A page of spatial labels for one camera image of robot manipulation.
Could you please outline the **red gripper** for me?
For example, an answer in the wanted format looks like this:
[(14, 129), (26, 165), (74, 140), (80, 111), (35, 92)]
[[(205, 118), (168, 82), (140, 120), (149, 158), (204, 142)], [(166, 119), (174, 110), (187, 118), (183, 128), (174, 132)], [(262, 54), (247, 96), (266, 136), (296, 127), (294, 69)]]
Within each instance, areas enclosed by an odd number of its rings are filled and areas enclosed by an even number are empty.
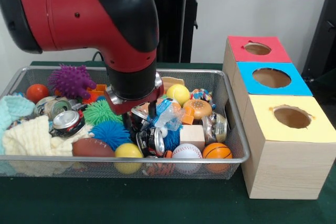
[(131, 111), (132, 108), (148, 102), (149, 117), (156, 117), (156, 102), (157, 99), (163, 95), (163, 91), (164, 85), (162, 78), (160, 77), (159, 73), (156, 72), (153, 90), (148, 95), (140, 99), (127, 100), (120, 98), (112, 90), (111, 86), (107, 87), (107, 89), (104, 91), (104, 96), (109, 104), (110, 109), (117, 115), (122, 114), (124, 127), (129, 132), (132, 132), (132, 122), (128, 112)]

